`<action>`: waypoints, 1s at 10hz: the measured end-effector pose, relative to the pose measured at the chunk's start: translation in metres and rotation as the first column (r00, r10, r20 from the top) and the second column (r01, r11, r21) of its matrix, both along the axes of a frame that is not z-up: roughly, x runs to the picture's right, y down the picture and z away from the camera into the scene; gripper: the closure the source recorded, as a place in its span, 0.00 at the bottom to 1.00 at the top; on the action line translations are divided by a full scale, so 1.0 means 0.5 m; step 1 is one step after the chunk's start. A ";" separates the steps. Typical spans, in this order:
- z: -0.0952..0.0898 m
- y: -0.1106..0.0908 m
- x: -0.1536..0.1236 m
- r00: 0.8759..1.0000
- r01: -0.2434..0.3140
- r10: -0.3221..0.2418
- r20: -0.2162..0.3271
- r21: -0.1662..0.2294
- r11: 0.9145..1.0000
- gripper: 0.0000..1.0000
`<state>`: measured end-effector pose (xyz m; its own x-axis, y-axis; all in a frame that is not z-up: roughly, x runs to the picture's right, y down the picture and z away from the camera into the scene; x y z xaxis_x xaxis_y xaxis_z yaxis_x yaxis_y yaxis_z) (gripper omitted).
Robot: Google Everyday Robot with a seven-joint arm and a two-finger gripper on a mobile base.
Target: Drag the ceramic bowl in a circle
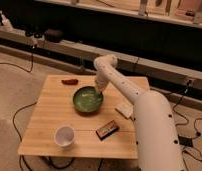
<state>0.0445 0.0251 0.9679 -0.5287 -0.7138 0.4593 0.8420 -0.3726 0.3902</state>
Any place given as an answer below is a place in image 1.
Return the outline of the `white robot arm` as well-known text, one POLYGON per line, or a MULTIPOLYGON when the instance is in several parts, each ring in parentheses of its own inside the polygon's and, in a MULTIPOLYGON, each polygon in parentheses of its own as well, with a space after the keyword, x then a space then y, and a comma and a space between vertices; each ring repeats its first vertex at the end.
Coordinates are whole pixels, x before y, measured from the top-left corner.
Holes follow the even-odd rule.
POLYGON ((116 70, 114 55, 97 57, 95 88, 103 92, 111 82, 133 105, 140 171, 186 171, 167 98, 154 90, 145 90, 116 70))

